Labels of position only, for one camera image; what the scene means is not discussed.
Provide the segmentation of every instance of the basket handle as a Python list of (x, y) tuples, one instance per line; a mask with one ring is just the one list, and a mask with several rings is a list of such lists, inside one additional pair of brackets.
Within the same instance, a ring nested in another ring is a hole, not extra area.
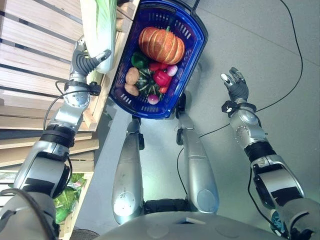
[(199, 4), (199, 1), (200, 0), (195, 0), (193, 6), (189, 6), (187, 3), (183, 2), (182, 0), (169, 0), (170, 2), (176, 2), (180, 5), (182, 5), (184, 8), (188, 9), (189, 12), (190, 12), (190, 15), (192, 16), (195, 16), (196, 15), (196, 9), (197, 9), (197, 6)]
[(182, 0), (165, 0), (165, 1), (169, 1), (169, 2), (173, 2), (173, 3), (179, 4), (182, 7), (186, 8), (190, 12), (190, 15), (199, 24), (199, 27), (201, 28), (201, 30), (202, 30), (202, 32), (204, 34), (204, 39), (205, 39), (204, 46), (205, 46), (207, 41), (208, 41), (209, 34), (208, 34), (206, 26), (204, 25), (204, 23), (202, 22), (200, 17), (196, 14), (196, 9), (198, 7), (198, 4), (199, 4), (200, 0), (195, 0), (195, 2), (194, 2), (192, 7), (189, 6), (187, 3), (183, 2)]

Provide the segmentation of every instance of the robot finger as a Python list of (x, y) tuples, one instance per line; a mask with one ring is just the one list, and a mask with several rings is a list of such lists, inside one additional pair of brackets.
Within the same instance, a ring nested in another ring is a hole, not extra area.
[(238, 81), (241, 81), (243, 83), (246, 83), (246, 80), (244, 78), (244, 76), (242, 75), (242, 73), (236, 69), (235, 67), (232, 67), (230, 70), (229, 70), (229, 73), (233, 76), (234, 78), (234, 81), (237, 83)]
[(233, 84), (235, 84), (233, 78), (228, 74), (221, 73), (220, 77), (227, 89), (229, 89)]

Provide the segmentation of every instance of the red onion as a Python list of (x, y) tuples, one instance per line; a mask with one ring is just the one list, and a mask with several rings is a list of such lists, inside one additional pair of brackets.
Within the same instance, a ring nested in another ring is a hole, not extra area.
[(156, 105), (159, 102), (159, 97), (155, 94), (150, 94), (147, 100), (148, 100), (148, 103), (152, 105)]
[(174, 75), (176, 75), (177, 71), (178, 71), (177, 65), (169, 65), (166, 68), (166, 74), (168, 74), (170, 77), (173, 77)]

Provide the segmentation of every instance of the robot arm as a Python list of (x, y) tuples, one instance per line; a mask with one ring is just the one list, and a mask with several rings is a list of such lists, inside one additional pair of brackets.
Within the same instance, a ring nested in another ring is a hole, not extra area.
[(276, 209), (290, 239), (319, 239), (320, 205), (304, 198), (297, 178), (271, 147), (255, 114), (256, 106), (247, 102), (249, 90), (241, 72), (235, 67), (229, 72), (233, 78), (221, 74), (231, 99), (225, 102), (222, 111), (228, 113), (235, 139), (249, 158), (262, 204)]
[[(57, 238), (59, 234), (52, 198), (57, 197), (67, 185), (70, 168), (65, 161), (69, 148), (74, 145), (90, 95), (100, 93), (100, 86), (96, 82), (88, 85), (86, 76), (111, 54), (106, 50), (94, 58), (87, 58), (85, 50), (84, 37), (81, 37), (73, 51), (69, 81), (64, 87), (64, 103), (51, 118), (40, 140), (33, 145), (13, 184), (15, 189), (23, 190), (22, 195), (27, 192), (36, 208), (42, 211), (48, 223), (46, 228), (53, 233), (50, 237), (46, 235), (49, 239), (53, 238), (52, 235)], [(39, 229), (44, 224), (34, 220), (35, 209), (26, 203), (26, 199), (17, 194), (2, 208), (0, 239), (45, 239)]]

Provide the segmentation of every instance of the potato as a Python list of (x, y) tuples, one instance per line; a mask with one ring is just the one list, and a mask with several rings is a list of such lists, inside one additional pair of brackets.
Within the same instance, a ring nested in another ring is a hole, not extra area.
[(131, 94), (133, 96), (139, 96), (139, 90), (135, 85), (130, 85), (130, 84), (125, 83), (124, 89), (126, 90), (126, 92), (128, 94)]
[(125, 75), (125, 82), (130, 85), (135, 85), (140, 77), (139, 71), (135, 67), (129, 68)]

